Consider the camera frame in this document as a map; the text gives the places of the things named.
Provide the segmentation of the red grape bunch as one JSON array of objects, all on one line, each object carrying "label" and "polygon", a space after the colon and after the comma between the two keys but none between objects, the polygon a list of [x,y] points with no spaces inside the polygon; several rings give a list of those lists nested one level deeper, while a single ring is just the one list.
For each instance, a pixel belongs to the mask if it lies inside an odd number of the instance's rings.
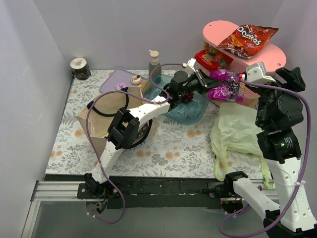
[{"label": "red grape bunch", "polygon": [[188,93],[181,98],[182,103],[190,103],[193,100],[194,93]]}]

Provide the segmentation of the purple snack bag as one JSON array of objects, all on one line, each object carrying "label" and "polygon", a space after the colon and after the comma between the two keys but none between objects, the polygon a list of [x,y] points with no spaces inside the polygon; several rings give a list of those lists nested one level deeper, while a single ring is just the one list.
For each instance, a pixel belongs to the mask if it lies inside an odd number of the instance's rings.
[{"label": "purple snack bag", "polygon": [[213,78],[222,84],[208,92],[209,100],[237,103],[243,102],[245,84],[241,82],[241,73],[220,69],[210,72],[210,78]]}]

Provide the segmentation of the red fruit candy bag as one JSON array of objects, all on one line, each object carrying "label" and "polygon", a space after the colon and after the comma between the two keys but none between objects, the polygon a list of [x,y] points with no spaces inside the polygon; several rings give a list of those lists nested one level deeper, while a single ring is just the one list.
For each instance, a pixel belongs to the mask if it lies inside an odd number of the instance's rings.
[{"label": "red fruit candy bag", "polygon": [[231,57],[212,46],[208,46],[200,52],[196,53],[195,59],[200,66],[208,71],[226,69],[233,62],[233,59]]}]

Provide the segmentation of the orange toy bread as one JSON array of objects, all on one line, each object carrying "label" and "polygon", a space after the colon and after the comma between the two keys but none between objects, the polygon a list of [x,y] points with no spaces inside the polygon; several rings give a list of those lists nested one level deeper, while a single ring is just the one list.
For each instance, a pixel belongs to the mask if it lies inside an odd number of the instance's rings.
[{"label": "orange toy bread", "polygon": [[145,90],[147,84],[148,84],[147,82],[142,82],[142,83],[141,83],[141,89],[142,89],[142,90]]}]

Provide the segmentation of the light green plastic grocery bag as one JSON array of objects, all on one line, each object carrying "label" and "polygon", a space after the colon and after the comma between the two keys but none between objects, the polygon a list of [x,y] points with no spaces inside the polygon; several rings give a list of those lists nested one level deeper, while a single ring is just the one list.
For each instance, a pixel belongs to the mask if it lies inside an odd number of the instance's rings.
[{"label": "light green plastic grocery bag", "polygon": [[270,170],[258,145],[257,134],[262,130],[255,125],[257,111],[237,103],[222,103],[218,116],[211,128],[211,150],[216,156],[214,176],[224,181],[228,174],[227,151],[252,154],[260,160],[264,186],[276,189],[269,184]]}]

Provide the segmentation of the orange Doritos chip bag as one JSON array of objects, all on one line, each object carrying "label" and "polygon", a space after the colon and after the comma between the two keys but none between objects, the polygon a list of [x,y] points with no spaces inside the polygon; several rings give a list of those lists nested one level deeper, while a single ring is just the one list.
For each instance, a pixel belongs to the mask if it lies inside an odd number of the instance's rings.
[{"label": "orange Doritos chip bag", "polygon": [[226,50],[240,58],[250,59],[262,50],[278,30],[278,28],[251,24],[240,25],[216,48]]}]

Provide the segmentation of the white cream toy pastry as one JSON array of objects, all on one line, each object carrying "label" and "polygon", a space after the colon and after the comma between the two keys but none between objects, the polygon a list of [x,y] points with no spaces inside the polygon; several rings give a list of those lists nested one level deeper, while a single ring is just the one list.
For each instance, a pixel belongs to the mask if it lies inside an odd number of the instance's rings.
[{"label": "white cream toy pastry", "polygon": [[132,85],[139,85],[142,83],[142,78],[140,75],[134,75],[131,77],[130,82]]}]

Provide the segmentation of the purple toy food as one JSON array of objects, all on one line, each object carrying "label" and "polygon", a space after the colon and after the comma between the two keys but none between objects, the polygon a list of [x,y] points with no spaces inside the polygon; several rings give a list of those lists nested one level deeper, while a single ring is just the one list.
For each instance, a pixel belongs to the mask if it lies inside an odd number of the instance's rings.
[{"label": "purple toy food", "polygon": [[119,84],[117,84],[116,89],[121,90],[121,89],[126,88],[126,87],[127,87],[127,85],[125,83],[119,83]]}]

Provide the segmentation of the beige canvas tote bag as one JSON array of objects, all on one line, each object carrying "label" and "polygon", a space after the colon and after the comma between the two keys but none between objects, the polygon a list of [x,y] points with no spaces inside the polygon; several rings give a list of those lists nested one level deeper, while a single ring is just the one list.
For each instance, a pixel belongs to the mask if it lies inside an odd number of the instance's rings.
[{"label": "beige canvas tote bag", "polygon": [[143,95],[140,87],[126,87],[123,88],[123,91],[138,96],[138,99],[122,93],[110,93],[95,103],[89,117],[87,117],[87,113],[93,101],[89,102],[76,116],[86,134],[86,127],[89,128],[88,130],[98,156],[100,156],[105,149],[108,136],[107,130],[117,111],[122,107],[129,110],[145,103],[141,100]]}]

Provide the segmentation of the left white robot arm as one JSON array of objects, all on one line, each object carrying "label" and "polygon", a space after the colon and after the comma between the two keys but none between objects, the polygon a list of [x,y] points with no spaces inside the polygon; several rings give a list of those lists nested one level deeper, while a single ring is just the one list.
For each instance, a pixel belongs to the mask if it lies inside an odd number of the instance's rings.
[{"label": "left white robot arm", "polygon": [[195,70],[191,75],[185,71],[177,71],[153,100],[145,100],[143,105],[136,108],[120,108],[113,115],[107,130],[106,146],[97,156],[99,164],[90,173],[85,174],[88,192],[94,198],[101,198],[105,194],[103,183],[108,181],[106,172],[112,169],[124,150],[132,148],[139,129],[146,122],[152,123],[153,118],[173,110],[181,103],[183,96],[193,92],[205,94],[221,84],[201,70]]}]

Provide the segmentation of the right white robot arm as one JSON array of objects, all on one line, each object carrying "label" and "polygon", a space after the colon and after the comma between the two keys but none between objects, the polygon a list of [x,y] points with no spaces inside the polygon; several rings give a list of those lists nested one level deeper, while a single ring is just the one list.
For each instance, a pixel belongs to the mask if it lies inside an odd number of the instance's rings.
[{"label": "right white robot arm", "polygon": [[258,145],[276,186],[278,201],[263,194],[244,172],[226,175],[224,191],[230,197],[241,196],[263,221],[271,238],[314,238],[317,221],[313,216],[303,181],[308,154],[300,150],[293,126],[310,121],[307,101],[300,95],[306,88],[298,67],[276,70],[280,82],[266,72],[263,63],[248,66],[241,81],[259,94],[256,126]]}]

